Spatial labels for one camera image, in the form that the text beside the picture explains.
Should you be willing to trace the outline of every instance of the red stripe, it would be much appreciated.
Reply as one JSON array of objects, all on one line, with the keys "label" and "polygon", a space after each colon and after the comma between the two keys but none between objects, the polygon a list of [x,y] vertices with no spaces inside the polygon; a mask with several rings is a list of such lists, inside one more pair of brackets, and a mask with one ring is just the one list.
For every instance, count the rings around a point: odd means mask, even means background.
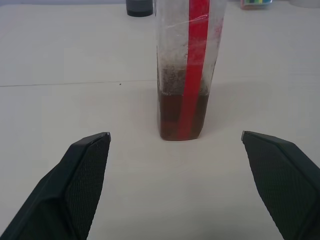
[{"label": "red stripe", "polygon": [[191,133],[201,86],[207,47],[210,0],[189,0],[188,57],[178,138],[186,140]]}]

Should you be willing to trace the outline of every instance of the colorful object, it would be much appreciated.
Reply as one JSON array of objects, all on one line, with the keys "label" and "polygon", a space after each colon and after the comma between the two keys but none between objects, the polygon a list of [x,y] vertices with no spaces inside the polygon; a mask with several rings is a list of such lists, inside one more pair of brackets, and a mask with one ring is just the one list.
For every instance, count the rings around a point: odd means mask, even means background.
[{"label": "colorful object", "polygon": [[245,10],[256,9],[264,7],[270,3],[272,3],[272,0],[241,0],[241,8]]}]

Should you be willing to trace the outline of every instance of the transparent container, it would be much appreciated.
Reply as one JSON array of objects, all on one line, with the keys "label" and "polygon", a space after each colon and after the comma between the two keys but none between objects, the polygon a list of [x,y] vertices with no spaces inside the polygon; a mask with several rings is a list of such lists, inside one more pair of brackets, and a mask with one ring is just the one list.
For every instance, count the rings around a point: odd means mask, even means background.
[{"label": "transparent container", "polygon": [[156,0],[158,125],[164,140],[198,138],[226,0]]}]

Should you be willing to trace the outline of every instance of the brown liquid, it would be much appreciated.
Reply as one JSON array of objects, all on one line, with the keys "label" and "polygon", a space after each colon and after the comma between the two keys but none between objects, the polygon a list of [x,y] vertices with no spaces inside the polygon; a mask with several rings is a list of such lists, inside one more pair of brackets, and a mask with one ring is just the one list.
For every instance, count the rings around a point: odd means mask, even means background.
[{"label": "brown liquid", "polygon": [[161,137],[164,140],[168,141],[183,141],[198,138],[204,126],[208,98],[209,94],[199,95],[192,121],[190,135],[186,139],[181,139],[178,136],[178,127],[180,121],[180,112],[182,107],[183,95],[166,95],[159,92],[159,128]]}]

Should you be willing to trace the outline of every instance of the white tabletop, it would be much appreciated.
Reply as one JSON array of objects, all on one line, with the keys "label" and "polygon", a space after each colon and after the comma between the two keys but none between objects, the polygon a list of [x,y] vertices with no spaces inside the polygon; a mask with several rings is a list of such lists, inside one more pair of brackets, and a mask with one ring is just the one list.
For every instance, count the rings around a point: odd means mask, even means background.
[{"label": "white tabletop", "polygon": [[282,239],[241,133],[295,142],[320,166],[320,10],[230,3],[202,135],[184,142],[158,133],[152,21],[123,5],[0,7],[0,232],[70,144],[109,131],[88,239]]}]

